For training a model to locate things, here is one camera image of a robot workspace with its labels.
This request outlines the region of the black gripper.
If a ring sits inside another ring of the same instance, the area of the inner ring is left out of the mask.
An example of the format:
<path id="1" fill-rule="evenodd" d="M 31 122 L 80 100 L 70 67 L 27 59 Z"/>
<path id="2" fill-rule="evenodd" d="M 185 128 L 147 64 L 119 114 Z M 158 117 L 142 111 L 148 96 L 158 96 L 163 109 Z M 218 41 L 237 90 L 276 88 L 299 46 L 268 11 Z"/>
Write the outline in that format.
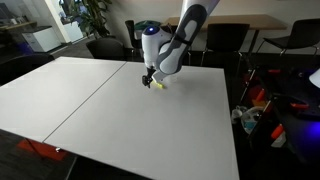
<path id="1" fill-rule="evenodd" d="M 147 74 L 142 76 L 142 84 L 150 89 L 152 82 L 152 75 L 155 69 L 153 67 L 147 69 Z"/>

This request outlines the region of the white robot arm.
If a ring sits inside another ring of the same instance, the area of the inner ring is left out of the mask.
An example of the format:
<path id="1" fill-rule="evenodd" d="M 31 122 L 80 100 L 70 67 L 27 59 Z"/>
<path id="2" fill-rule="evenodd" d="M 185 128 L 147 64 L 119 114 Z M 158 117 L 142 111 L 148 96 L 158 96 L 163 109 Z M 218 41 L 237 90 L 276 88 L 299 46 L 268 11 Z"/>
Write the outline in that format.
<path id="1" fill-rule="evenodd" d="M 142 50 L 147 74 L 142 84 L 150 87 L 178 73 L 196 35 L 220 0 L 183 0 L 179 24 L 173 33 L 149 26 L 142 33 Z"/>

